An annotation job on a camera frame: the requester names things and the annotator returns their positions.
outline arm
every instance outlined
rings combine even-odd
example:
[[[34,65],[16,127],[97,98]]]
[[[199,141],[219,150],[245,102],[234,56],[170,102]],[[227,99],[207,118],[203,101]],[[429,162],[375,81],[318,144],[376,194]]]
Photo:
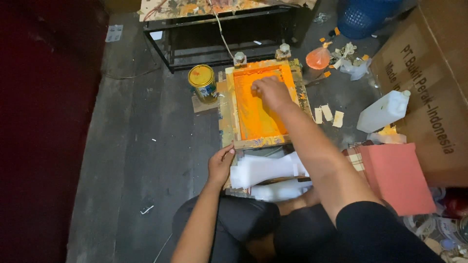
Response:
[[[296,105],[286,85],[277,77],[254,81],[252,89],[263,103],[278,113],[289,132],[294,149],[304,164],[320,201],[335,224],[338,212],[357,201],[381,204],[351,163],[339,152],[317,124]]]
[[[171,263],[207,263],[214,238],[219,193],[227,180],[234,157],[230,144],[208,161],[208,180],[198,196],[171,258]]]

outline black sleeve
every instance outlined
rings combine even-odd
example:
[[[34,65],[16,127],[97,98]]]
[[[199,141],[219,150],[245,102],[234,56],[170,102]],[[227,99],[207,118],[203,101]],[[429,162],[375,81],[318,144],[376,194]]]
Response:
[[[360,262],[444,262],[375,202],[345,206],[336,217],[336,228]]]

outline gold paint can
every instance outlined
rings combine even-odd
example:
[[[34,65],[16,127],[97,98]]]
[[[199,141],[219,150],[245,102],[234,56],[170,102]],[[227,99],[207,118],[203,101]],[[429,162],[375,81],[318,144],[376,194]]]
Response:
[[[214,71],[208,65],[197,65],[189,71],[189,83],[195,88],[198,99],[204,104],[215,103],[218,99],[216,93],[216,80]]]

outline dark red wall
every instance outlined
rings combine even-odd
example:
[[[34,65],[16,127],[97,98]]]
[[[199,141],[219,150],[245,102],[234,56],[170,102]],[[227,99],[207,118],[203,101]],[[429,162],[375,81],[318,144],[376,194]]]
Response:
[[[64,262],[108,17],[0,1],[0,262]]]

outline forearm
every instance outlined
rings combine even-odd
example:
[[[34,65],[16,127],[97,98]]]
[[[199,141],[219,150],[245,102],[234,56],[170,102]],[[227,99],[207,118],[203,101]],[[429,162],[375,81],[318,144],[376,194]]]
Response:
[[[335,222],[338,212],[357,201],[380,200],[318,125],[296,104],[278,111],[294,149],[310,174],[320,201]]]
[[[207,263],[218,211],[220,187],[205,185],[172,255],[172,263]]]

